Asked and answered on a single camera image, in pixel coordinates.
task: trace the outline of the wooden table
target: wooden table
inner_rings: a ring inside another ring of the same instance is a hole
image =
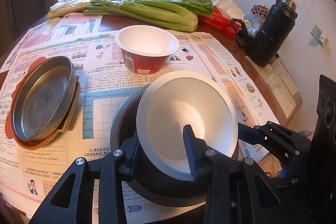
[[[35,24],[31,26],[31,28],[47,21],[47,17],[43,17],[38,20]],[[118,17],[118,16],[104,16],[102,22],[100,24],[99,31],[100,32],[107,32],[112,30],[120,30],[126,26],[130,25],[148,25],[144,22],[140,22],[138,20]],[[262,96],[265,98],[266,102],[270,106],[271,110],[273,111],[274,115],[278,119],[280,125],[287,126],[289,125],[296,117],[298,113],[301,103],[297,104],[295,109],[292,111],[291,115],[286,118],[285,113],[283,112],[280,104],[278,103],[277,99],[274,97],[271,88],[265,83],[263,78],[259,75],[256,69],[251,65],[251,63],[245,58],[245,50],[243,48],[239,48],[236,44],[236,41],[228,37],[227,35],[203,24],[198,23],[198,27],[195,30],[197,32],[206,32],[210,33],[213,37],[215,37],[234,57],[235,59],[241,64],[243,70],[247,73],[247,75],[252,79],[258,90],[261,92]],[[15,45],[21,40],[25,33],[23,33],[16,41],[12,44],[12,46],[8,49],[6,54],[0,58],[0,66],[3,65],[4,61],[6,60],[7,56],[13,50]],[[0,87],[3,85],[4,80],[7,76],[7,72],[0,73]],[[0,194],[0,203],[5,203]],[[15,216],[17,222],[19,223],[18,213],[25,215],[25,213],[18,211],[17,209],[13,208],[9,204],[6,204],[11,209],[9,210],[12,216]]]

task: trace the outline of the red tissue box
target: red tissue box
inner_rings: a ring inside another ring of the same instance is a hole
[[[235,31],[231,27],[230,19],[225,18],[217,7],[215,7],[215,11],[212,14],[212,18],[207,18],[201,15],[199,16],[199,21],[213,27],[216,30],[219,30],[220,32],[225,33],[229,37],[235,38]],[[238,31],[240,29],[240,25],[237,23],[234,24],[236,30]]]

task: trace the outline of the white plastic bowl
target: white plastic bowl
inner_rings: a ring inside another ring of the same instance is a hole
[[[147,157],[160,171],[192,181],[182,134],[186,124],[191,124],[197,138],[232,156],[238,125],[227,94],[199,73],[167,73],[143,94],[136,116],[137,133]]]
[[[115,42],[121,48],[125,66],[140,74],[157,73],[180,46],[168,31],[146,25],[121,29],[115,35]]]

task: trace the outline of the metal pot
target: metal pot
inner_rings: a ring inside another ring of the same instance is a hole
[[[146,85],[125,100],[119,108],[111,128],[111,150],[120,148],[126,138],[136,131],[137,109]],[[238,157],[238,147],[232,158]],[[140,166],[132,182],[127,184],[142,197],[169,207],[187,207],[203,203],[208,183],[174,179],[158,170],[142,152]]]

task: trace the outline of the thermos lid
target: thermos lid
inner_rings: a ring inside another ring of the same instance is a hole
[[[297,3],[295,0],[281,0],[284,2],[288,7],[292,8],[294,11],[296,10]]]

